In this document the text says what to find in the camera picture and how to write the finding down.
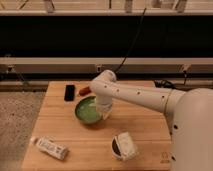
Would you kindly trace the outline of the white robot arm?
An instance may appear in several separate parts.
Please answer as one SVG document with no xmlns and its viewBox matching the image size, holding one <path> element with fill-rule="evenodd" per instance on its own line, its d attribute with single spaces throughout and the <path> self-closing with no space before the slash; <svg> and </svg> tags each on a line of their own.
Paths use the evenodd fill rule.
<svg viewBox="0 0 213 171">
<path fill-rule="evenodd" d="M 89 87 L 102 113 L 116 98 L 173 116 L 170 171 L 213 171 L 213 89 L 119 84 L 111 70 L 99 74 Z"/>
</svg>

